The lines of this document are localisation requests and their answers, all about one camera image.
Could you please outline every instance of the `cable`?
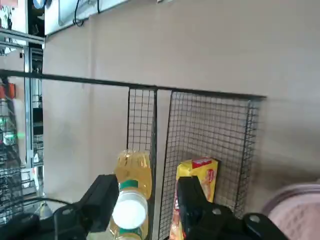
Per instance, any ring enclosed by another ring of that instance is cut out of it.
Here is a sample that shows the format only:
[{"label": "cable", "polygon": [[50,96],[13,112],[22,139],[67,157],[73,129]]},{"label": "cable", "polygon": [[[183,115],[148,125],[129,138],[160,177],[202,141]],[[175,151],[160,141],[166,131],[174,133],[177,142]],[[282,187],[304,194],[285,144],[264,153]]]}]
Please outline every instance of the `cable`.
[{"label": "cable", "polygon": [[80,0],[76,1],[75,10],[74,10],[73,24],[77,25],[78,27],[82,27],[84,25],[85,21],[83,19],[77,19],[77,11],[78,11],[78,7],[79,7],[79,2],[80,2]]},{"label": "cable", "polygon": [[[80,0],[77,0],[76,5],[75,5],[73,24],[77,25],[78,27],[82,27],[84,25],[85,21],[83,19],[77,19],[77,11],[78,11],[78,7],[79,7],[79,2],[80,2]],[[97,2],[96,2],[96,10],[97,10],[98,14],[101,13],[100,0],[97,0]]]},{"label": "cable", "polygon": [[96,10],[97,10],[97,12],[98,12],[98,14],[100,14],[100,0],[97,0],[97,7],[96,7]]},{"label": "cable", "polygon": [[48,201],[48,202],[53,202],[53,203],[65,204],[65,205],[68,205],[68,206],[72,206],[74,208],[74,210],[76,210],[76,211],[79,210],[75,204],[67,202],[67,201],[58,200],[58,199],[54,199],[54,198],[50,198],[50,197],[34,197],[34,198],[18,201],[18,202],[15,202],[15,203],[13,203],[13,204],[11,204],[9,206],[6,206],[4,209],[2,209],[0,211],[0,214],[5,212],[9,208],[13,208],[14,206],[16,206],[18,204],[24,204],[24,203],[32,202],[32,201],[35,201],[34,203],[38,203],[38,202],[41,202],[41,201]]}]

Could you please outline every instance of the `yellow package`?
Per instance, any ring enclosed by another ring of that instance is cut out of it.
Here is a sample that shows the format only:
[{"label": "yellow package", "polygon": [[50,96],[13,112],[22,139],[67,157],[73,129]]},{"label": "yellow package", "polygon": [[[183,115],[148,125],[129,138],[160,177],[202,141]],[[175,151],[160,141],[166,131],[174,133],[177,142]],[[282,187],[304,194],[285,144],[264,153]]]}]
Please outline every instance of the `yellow package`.
[{"label": "yellow package", "polygon": [[[217,160],[210,157],[202,157],[198,159],[183,161],[179,164],[177,168],[176,181],[178,181],[180,177],[197,176],[206,199],[212,203],[214,201],[215,196],[218,164],[219,162]],[[182,230],[179,212],[180,210],[176,187],[174,192],[173,217],[169,235],[170,240],[185,239],[185,234]]]}]

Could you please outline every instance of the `white bottle cap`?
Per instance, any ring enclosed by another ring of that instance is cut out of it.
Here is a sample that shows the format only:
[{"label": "white bottle cap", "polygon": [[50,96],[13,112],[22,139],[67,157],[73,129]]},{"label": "white bottle cap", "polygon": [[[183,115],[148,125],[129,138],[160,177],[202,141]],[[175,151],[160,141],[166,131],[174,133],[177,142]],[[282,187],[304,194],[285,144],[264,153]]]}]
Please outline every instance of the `white bottle cap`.
[{"label": "white bottle cap", "polygon": [[118,227],[135,229],[144,223],[147,213],[148,204],[140,192],[123,190],[116,201],[112,217]]}]

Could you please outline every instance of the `cooking oil bottle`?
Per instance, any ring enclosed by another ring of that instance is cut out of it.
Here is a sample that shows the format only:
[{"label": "cooking oil bottle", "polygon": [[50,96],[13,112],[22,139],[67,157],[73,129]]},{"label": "cooking oil bottle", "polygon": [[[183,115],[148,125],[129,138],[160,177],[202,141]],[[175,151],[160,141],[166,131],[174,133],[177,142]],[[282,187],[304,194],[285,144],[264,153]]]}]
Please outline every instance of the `cooking oil bottle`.
[{"label": "cooking oil bottle", "polygon": [[148,234],[148,203],[152,191],[149,154],[124,151],[114,170],[119,196],[110,230],[117,240],[144,240]]},{"label": "cooking oil bottle", "polygon": [[114,220],[110,220],[110,231],[115,240],[145,240],[148,235],[149,219],[145,218],[140,227],[134,229],[122,229],[118,227]]}]

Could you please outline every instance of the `green label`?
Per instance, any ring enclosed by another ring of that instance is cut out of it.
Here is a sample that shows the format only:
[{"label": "green label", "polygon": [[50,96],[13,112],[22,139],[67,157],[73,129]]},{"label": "green label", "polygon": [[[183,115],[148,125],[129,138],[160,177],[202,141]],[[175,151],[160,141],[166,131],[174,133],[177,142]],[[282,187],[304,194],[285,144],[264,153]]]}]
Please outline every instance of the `green label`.
[{"label": "green label", "polygon": [[119,189],[126,189],[126,188],[138,188],[138,181],[137,180],[127,180],[119,184]]},{"label": "green label", "polygon": [[137,228],[134,228],[134,229],[119,228],[119,234],[120,235],[122,235],[122,234],[135,234],[135,235],[139,236],[139,238],[141,240],[143,240],[142,231],[141,231],[140,227],[137,227]]}]

